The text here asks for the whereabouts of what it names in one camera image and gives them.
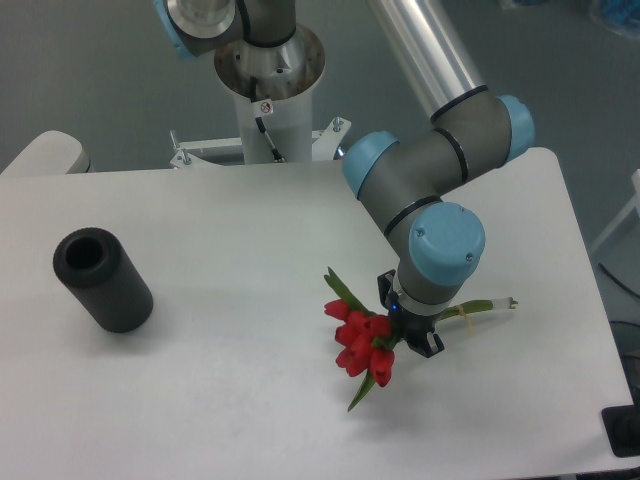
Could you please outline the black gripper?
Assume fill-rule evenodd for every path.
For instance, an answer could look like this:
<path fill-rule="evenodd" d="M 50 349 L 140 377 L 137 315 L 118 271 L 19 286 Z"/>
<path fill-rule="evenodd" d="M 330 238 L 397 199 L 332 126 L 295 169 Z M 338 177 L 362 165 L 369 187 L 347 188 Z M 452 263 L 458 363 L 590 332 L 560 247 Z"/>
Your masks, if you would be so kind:
<path fill-rule="evenodd" d="M 400 324 L 409 348 L 431 358 L 444 350 L 440 336 L 433 332 L 436 307 L 414 300 L 401 288 L 394 290 L 395 274 L 392 269 L 377 277 L 380 303 L 388 307 L 391 316 Z"/>

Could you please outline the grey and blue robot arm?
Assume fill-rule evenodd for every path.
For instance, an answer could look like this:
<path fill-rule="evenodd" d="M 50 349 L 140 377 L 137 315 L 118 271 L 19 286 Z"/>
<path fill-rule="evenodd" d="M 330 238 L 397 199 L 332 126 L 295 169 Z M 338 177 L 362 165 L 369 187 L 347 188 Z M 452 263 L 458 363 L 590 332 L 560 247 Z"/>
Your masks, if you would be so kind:
<path fill-rule="evenodd" d="M 246 163 L 318 157 L 310 95 L 325 53 L 294 2 L 158 1 L 155 9 L 178 54 L 213 55 Z M 435 325 L 485 246 L 477 216 L 444 195 L 524 154 L 535 126 L 517 98 L 489 92 L 439 2 L 373 1 L 370 9 L 432 128 L 405 144 L 368 134 L 347 151 L 342 172 L 399 259 L 378 279 L 381 304 L 408 346 L 432 357 L 444 348 Z"/>

